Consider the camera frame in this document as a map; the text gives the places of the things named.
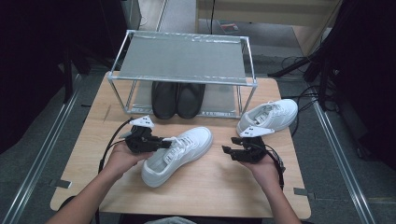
human hand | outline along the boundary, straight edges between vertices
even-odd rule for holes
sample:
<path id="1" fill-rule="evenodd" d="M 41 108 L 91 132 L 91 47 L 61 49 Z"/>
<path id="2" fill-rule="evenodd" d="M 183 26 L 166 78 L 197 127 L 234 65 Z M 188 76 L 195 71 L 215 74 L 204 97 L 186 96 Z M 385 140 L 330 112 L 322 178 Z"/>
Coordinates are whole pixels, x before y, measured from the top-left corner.
<path id="1" fill-rule="evenodd" d="M 279 175 L 273 159 L 266 155 L 257 163 L 240 162 L 253 174 L 264 191 L 270 188 L 279 188 Z"/>
<path id="2" fill-rule="evenodd" d="M 153 152 L 133 154 L 125 142 L 117 143 L 111 151 L 107 164 L 103 171 L 115 175 L 120 179 L 122 175 L 135 166 L 139 161 L 152 156 Z"/>

glass shelf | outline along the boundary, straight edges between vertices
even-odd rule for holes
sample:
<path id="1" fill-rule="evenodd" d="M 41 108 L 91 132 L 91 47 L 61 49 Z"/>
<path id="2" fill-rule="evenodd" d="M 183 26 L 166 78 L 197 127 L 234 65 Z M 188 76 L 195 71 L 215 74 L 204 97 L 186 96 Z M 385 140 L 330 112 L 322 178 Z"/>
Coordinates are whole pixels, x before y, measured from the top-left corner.
<path id="1" fill-rule="evenodd" d="M 249 57 L 251 77 L 245 72 L 244 52 Z M 152 81 L 206 84 L 198 116 L 221 118 L 240 118 L 257 87 L 245 36 L 128 30 L 107 78 L 128 114 L 152 113 Z M 116 85 L 125 80 L 132 81 L 128 93 Z M 244 103 L 241 87 L 251 89 Z"/>

white sneaker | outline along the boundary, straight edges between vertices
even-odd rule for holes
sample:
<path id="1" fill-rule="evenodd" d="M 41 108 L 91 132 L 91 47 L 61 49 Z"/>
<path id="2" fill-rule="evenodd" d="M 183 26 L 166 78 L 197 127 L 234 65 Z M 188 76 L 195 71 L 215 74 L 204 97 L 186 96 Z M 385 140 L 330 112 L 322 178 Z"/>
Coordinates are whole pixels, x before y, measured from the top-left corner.
<path id="1" fill-rule="evenodd" d="M 183 164 L 204 156 L 212 145 L 213 136 L 207 128 L 198 127 L 163 141 L 173 143 L 169 148 L 158 149 L 143 163 L 143 181 L 152 188 L 163 184 Z"/>
<path id="2" fill-rule="evenodd" d="M 297 104 L 290 99 L 259 105 L 242 116 L 236 125 L 236 131 L 240 134 L 248 127 L 256 126 L 277 132 L 289 127 L 297 112 Z"/>

metal rail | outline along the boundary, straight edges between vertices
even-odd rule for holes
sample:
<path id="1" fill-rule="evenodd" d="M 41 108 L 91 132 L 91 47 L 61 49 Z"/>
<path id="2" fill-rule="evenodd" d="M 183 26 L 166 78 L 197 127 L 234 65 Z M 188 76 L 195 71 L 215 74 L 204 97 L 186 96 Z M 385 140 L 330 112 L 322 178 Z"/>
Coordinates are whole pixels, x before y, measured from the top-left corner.
<path id="1" fill-rule="evenodd" d="M 17 191 L 17 194 L 15 195 L 12 205 L 8 209 L 6 217 L 3 220 L 3 224 L 18 223 L 24 207 L 27 204 L 33 190 L 35 189 L 35 184 L 37 183 L 38 178 L 41 176 L 41 173 L 44 170 L 44 167 L 50 157 L 50 153 L 52 152 L 52 149 L 65 124 L 65 121 L 67 120 L 70 111 L 73 108 L 73 105 L 78 97 L 81 80 L 82 77 L 80 75 L 77 75 L 73 84 L 73 86 L 75 87 L 75 91 L 71 95 L 69 102 L 62 106 L 58 117 L 52 124 L 52 127 L 49 130 L 49 134 L 47 135 L 43 146 L 40 148 L 35 158 L 35 161 L 29 170 L 29 173 L 24 178 L 22 184 L 20 185 L 20 188 Z"/>
<path id="2" fill-rule="evenodd" d="M 323 110 L 321 109 L 320 105 L 317 102 L 315 102 L 314 108 L 317 112 L 323 130 L 326 133 L 327 139 L 329 140 L 330 147 L 332 149 L 332 154 L 335 157 L 341 175 L 343 176 L 346 182 L 346 187 L 349 191 L 350 197 L 353 203 L 355 204 L 359 217 L 361 218 L 361 223 L 376 223 L 373 213 L 370 209 L 370 206 L 367 203 L 363 191 L 361 190 L 359 181 L 349 165 L 347 157 L 338 141 L 337 135 L 334 132 L 329 117 L 327 116 L 327 113 L 323 112 Z"/>

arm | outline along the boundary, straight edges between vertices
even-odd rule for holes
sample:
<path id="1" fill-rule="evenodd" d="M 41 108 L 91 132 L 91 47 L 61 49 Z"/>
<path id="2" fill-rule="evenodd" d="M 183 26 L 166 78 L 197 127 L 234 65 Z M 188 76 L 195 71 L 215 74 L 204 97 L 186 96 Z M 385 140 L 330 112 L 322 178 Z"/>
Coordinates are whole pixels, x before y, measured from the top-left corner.
<path id="1" fill-rule="evenodd" d="M 90 223 L 93 214 L 111 187 L 122 175 L 151 153 L 132 154 L 125 143 L 114 146 L 102 172 L 47 223 Z"/>
<path id="2" fill-rule="evenodd" d="M 262 191 L 271 206 L 275 223 L 301 223 L 279 186 L 279 176 L 271 157 L 265 156 L 261 161 L 254 164 L 241 163 L 253 173 L 254 178 L 262 187 Z"/>

